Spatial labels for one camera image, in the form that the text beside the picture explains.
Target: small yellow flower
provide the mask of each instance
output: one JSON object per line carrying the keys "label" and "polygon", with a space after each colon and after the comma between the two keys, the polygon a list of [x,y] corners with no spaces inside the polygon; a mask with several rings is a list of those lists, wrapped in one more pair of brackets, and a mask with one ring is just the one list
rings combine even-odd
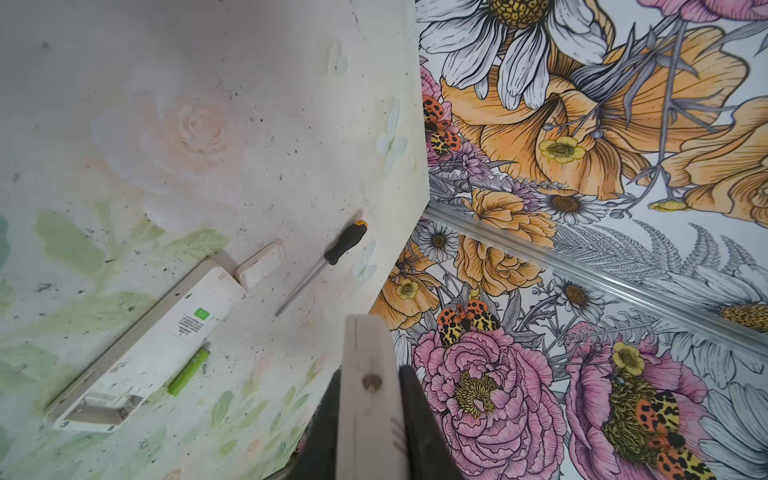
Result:
{"label": "small yellow flower", "polygon": [[587,151],[578,146],[578,141],[573,137],[560,137],[556,140],[544,140],[538,145],[541,156],[559,164],[569,164],[574,160],[584,158]]}
{"label": "small yellow flower", "polygon": [[632,345],[617,342],[614,345],[614,363],[617,367],[627,370],[632,376],[638,376],[645,368],[645,361],[640,356],[640,351]]}
{"label": "small yellow flower", "polygon": [[652,204],[648,204],[648,208],[656,210],[657,212],[680,212],[683,210],[690,210],[690,207],[688,207],[685,202],[672,199],[653,202]]}
{"label": "small yellow flower", "polygon": [[413,280],[405,279],[398,286],[395,292],[403,300],[413,300],[419,291],[419,284]]}

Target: yellow flower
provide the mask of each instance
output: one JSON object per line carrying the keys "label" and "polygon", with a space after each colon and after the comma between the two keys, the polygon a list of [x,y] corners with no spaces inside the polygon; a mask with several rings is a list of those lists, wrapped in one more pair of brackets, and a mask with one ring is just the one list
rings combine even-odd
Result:
{"label": "yellow flower", "polygon": [[538,145],[541,156],[555,160],[559,164],[569,164],[581,160],[587,151],[578,146],[578,140],[573,137],[559,137],[554,140],[544,140]]}
{"label": "yellow flower", "polygon": [[662,165],[670,187],[694,186],[685,203],[768,227],[768,97],[744,102],[733,124],[683,144]]}
{"label": "yellow flower", "polygon": [[648,208],[651,210],[656,210],[657,212],[679,212],[682,210],[691,210],[690,207],[688,207],[685,202],[681,202],[679,200],[663,200],[661,202],[653,202],[652,204],[648,205]]}
{"label": "yellow flower", "polygon": [[624,369],[632,376],[638,376],[645,368],[645,361],[640,356],[640,350],[624,342],[616,342],[614,345],[614,363],[620,369]]}
{"label": "yellow flower", "polygon": [[[554,248],[554,222],[550,220],[550,215],[525,212],[523,200],[514,194],[475,188],[472,202],[465,200],[465,204],[475,212],[475,218],[484,223],[538,245]],[[482,289],[488,295],[499,296],[541,281],[538,274],[542,270],[533,263],[465,235],[459,235],[458,241],[458,255],[454,262],[457,276],[472,289]]]}
{"label": "yellow flower", "polygon": [[403,300],[413,300],[419,292],[419,284],[406,278],[397,286],[395,291]]}
{"label": "yellow flower", "polygon": [[[701,102],[713,109],[691,112],[697,121],[680,116],[672,123],[667,131],[667,152],[679,152],[683,142],[707,134],[708,130],[698,122],[712,124],[719,115],[717,108],[746,77],[744,61],[719,48],[706,51],[722,37],[723,32],[714,27],[686,32],[680,58],[698,76],[679,71],[674,79],[674,98],[706,98]],[[623,53],[623,46],[615,48],[605,62],[616,62]],[[442,94],[452,104],[453,124],[491,160],[513,162],[500,167],[513,177],[556,181],[600,200],[617,198],[624,192],[621,178],[634,178],[650,166],[642,154],[659,149],[668,69],[657,67],[643,83],[634,96],[631,121],[627,122],[624,97],[633,81],[599,104],[572,81],[578,65],[556,61],[549,67],[547,100],[536,110],[520,104],[510,111],[502,105],[496,90],[496,67],[488,74],[488,95],[483,100],[474,88],[459,90],[443,82]],[[564,136],[574,139],[576,145],[570,140],[568,144],[558,142]],[[548,149],[553,145],[573,147],[578,156],[561,160],[578,161],[552,161],[555,152]],[[577,147],[584,149],[583,155]],[[641,178],[638,183],[648,185],[650,178]]]}

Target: screwdriver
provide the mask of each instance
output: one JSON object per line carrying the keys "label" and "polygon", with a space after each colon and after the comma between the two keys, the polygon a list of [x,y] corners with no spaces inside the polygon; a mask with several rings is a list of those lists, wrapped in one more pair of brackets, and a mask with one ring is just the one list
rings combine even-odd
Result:
{"label": "screwdriver", "polygon": [[300,293],[304,291],[307,285],[309,285],[312,280],[315,279],[316,276],[320,275],[320,272],[323,271],[323,269],[328,265],[329,263],[331,265],[336,265],[336,262],[339,261],[339,258],[346,253],[347,250],[357,245],[360,240],[362,239],[362,236],[366,234],[366,231],[368,231],[368,224],[364,220],[357,220],[354,224],[349,225],[347,228],[344,229],[344,231],[339,236],[339,241],[337,241],[331,248],[328,250],[325,255],[323,255],[323,258],[320,259],[320,261],[317,263],[317,265],[314,266],[314,268],[311,269],[310,273],[308,273],[304,280],[302,280],[301,283],[294,289],[293,292],[291,292],[290,296],[288,297],[288,300],[283,302],[283,305],[280,306],[279,309],[277,309],[277,312],[275,313],[275,316],[280,316],[282,312],[285,311],[286,308],[296,299],[296,297],[299,296]]}

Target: orange flower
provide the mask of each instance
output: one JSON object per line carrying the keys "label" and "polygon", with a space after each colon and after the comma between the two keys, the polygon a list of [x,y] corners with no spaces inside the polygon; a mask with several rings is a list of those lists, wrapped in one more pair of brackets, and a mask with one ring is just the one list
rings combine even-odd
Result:
{"label": "orange flower", "polygon": [[[688,31],[680,57],[696,69],[698,77],[679,71],[674,79],[674,98],[706,98],[700,103],[721,107],[746,77],[746,65],[739,58],[720,49],[702,53],[722,37],[718,28]],[[606,63],[623,53],[624,47],[614,49]],[[480,100],[473,88],[459,90],[444,83],[443,98],[452,103],[453,124],[492,160],[514,161],[501,167],[513,177],[556,181],[601,200],[617,198],[624,192],[621,176],[635,177],[649,166],[641,154],[658,151],[668,69],[657,67],[637,92],[627,126],[624,96],[631,81],[598,104],[569,79],[574,65],[550,63],[547,101],[537,110],[524,104],[513,111],[504,108],[495,90],[497,68],[491,70],[485,100]],[[718,115],[706,111],[691,114],[708,124]],[[678,152],[684,141],[706,133],[707,129],[680,116],[668,129],[667,151]],[[647,182],[646,177],[638,183]]]}
{"label": "orange flower", "polygon": [[[507,192],[472,191],[472,202],[464,200],[475,218],[517,237],[553,248],[554,222],[544,212],[523,211],[520,197]],[[458,278],[472,289],[481,288],[488,295],[499,296],[519,287],[531,286],[541,279],[542,269],[501,250],[487,247],[465,235],[459,236],[455,266]]]}
{"label": "orange flower", "polygon": [[380,315],[387,327],[394,330],[409,328],[422,319],[424,312],[437,308],[440,301],[430,288],[439,287],[440,282],[424,271],[434,264],[409,240],[370,313]]}
{"label": "orange flower", "polygon": [[696,186],[688,207],[768,227],[768,97],[745,102],[729,128],[685,142],[662,165],[671,187]]}

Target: white object in gripper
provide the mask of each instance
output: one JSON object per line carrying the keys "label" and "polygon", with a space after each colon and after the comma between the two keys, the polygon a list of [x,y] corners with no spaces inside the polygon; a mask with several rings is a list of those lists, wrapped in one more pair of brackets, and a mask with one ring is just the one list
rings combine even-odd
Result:
{"label": "white object in gripper", "polygon": [[270,243],[237,267],[235,279],[245,290],[250,290],[265,276],[277,270],[282,262],[283,248],[277,243]]}

